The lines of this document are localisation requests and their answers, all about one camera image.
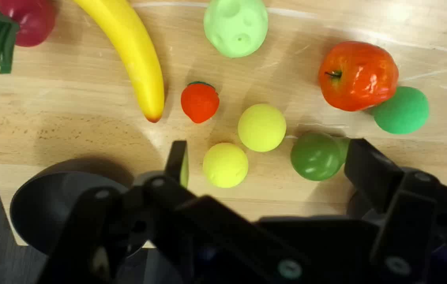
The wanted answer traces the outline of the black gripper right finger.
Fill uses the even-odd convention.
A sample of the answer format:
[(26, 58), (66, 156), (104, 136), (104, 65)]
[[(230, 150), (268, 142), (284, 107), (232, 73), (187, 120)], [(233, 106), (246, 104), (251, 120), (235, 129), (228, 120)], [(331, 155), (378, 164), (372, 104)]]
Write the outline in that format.
[(347, 204), (348, 213), (385, 213), (404, 172), (366, 139), (352, 139), (344, 175), (355, 189)]

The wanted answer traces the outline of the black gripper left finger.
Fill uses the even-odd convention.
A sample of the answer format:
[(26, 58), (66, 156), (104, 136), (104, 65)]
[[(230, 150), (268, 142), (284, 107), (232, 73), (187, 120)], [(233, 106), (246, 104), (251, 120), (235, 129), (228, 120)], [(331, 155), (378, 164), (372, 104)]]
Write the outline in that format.
[(187, 185), (189, 167), (187, 167), (187, 142), (173, 140), (168, 150), (164, 174), (176, 180), (181, 186)]

